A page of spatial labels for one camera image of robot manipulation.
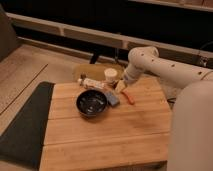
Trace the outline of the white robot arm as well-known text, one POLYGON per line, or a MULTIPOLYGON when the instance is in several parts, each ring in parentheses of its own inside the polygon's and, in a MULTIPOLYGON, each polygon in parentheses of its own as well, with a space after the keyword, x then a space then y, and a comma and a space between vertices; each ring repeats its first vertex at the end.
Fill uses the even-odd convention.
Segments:
POLYGON ((213 171, 213 69, 164 59, 154 46, 128 53, 126 85, 149 71, 179 90, 172 109, 167 171, 213 171))

